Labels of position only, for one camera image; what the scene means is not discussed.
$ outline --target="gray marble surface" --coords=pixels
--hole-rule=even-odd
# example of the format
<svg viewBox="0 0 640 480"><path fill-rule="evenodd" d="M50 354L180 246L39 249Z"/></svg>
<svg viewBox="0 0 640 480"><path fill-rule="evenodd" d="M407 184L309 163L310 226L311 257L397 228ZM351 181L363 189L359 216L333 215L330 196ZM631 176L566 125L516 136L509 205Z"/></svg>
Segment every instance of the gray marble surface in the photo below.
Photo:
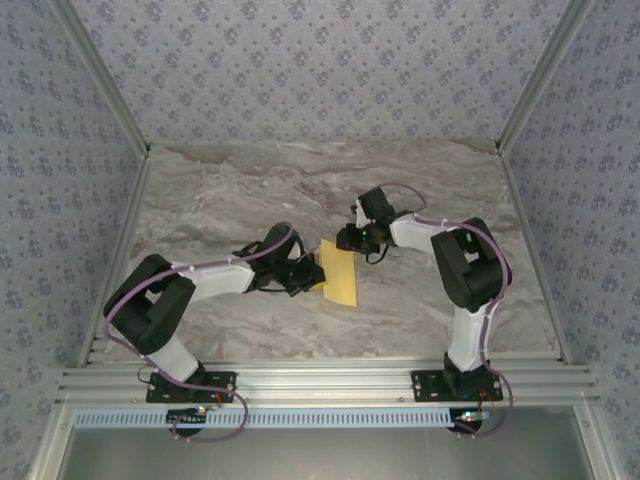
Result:
<svg viewBox="0 0 640 480"><path fill-rule="evenodd" d="M409 183L428 218L482 217L513 269L494 320L493 351L557 349L553 327L497 157L462 143L381 142L154 148L129 271L146 255L174 262L226 258L291 222L308 246L335 239L369 187ZM418 199L386 189L396 209ZM385 261L356 257L358 307L319 291L289 298L252 292L192 303L178 335L203 361L284 357L439 355L451 339L453 305L435 259L391 249ZM111 345L107 360L133 359Z"/></svg>

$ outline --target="yellow cloth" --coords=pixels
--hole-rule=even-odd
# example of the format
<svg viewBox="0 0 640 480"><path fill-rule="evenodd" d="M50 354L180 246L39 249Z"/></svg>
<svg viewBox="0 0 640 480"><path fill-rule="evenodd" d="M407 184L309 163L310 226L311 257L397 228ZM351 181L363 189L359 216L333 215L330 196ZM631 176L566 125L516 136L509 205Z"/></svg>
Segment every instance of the yellow cloth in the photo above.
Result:
<svg viewBox="0 0 640 480"><path fill-rule="evenodd" d="M357 307L353 252L338 250L335 243L322 239L318 253L327 280L322 287L324 298L340 305Z"/></svg>

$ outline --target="patterned wallpaper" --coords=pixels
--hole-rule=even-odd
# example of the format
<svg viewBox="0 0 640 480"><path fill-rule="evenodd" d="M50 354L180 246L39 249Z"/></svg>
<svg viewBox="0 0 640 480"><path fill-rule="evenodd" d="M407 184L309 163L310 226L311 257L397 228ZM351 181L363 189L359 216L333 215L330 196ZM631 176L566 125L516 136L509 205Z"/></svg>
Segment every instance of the patterned wallpaper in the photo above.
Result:
<svg viewBox="0 0 640 480"><path fill-rule="evenodd" d="M509 154L577 362L640 478L640 3L597 3Z"/></svg>
<svg viewBox="0 0 640 480"><path fill-rule="evenodd" d="M150 143L496 138L567 0L74 0Z"/></svg>
<svg viewBox="0 0 640 480"><path fill-rule="evenodd" d="M137 160L46 0L0 7L0 478L74 366Z"/></svg>

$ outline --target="blue floral wallpaper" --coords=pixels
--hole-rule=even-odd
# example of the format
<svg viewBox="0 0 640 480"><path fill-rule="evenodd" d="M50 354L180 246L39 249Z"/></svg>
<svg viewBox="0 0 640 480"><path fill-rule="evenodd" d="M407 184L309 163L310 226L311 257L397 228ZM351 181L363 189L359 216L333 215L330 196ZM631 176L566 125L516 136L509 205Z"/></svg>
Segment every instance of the blue floral wallpaper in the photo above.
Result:
<svg viewBox="0 0 640 480"><path fill-rule="evenodd" d="M46 0L0 6L0 478L74 366L137 159Z"/></svg>
<svg viewBox="0 0 640 480"><path fill-rule="evenodd" d="M596 4L509 154L575 360L640 478L640 3Z"/></svg>
<svg viewBox="0 0 640 480"><path fill-rule="evenodd" d="M150 143L496 138L567 0L73 0Z"/></svg>

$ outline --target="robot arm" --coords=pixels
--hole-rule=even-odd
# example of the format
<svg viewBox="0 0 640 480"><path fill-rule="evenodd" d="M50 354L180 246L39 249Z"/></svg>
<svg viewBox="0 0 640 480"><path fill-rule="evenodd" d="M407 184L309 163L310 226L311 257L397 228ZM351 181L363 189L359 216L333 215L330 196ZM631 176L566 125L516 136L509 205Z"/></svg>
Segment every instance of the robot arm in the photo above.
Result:
<svg viewBox="0 0 640 480"><path fill-rule="evenodd" d="M254 242L233 252L236 257L252 255L252 259L246 262L185 270L151 284L118 311L112 325L140 354L149 357L172 378L202 384L204 367L175 335L190 302L225 293L262 290L271 282L280 284L282 291L294 296L325 281L322 267L316 263L313 254L304 251L296 232L271 253L253 257L278 244L288 232L288 225L277 224L262 242ZM177 266L180 265L157 254L146 257L109 299L104 315L137 285ZM157 295L155 300L147 296L148 292Z"/></svg>
<svg viewBox="0 0 640 480"><path fill-rule="evenodd" d="M456 397L477 389L467 379L489 377L483 372L480 339L485 316L490 323L493 311L487 307L499 293L502 270L496 253L478 235L458 227L428 225L416 220L413 212L395 212L380 188L358 197L352 207L356 223L347 224L337 236L337 246L365 255L385 249L409 247L436 257L440 277L449 299L454 303L453 339L445 354L444 379ZM466 222L490 238L487 225L479 218ZM508 269L511 283L511 270Z"/></svg>

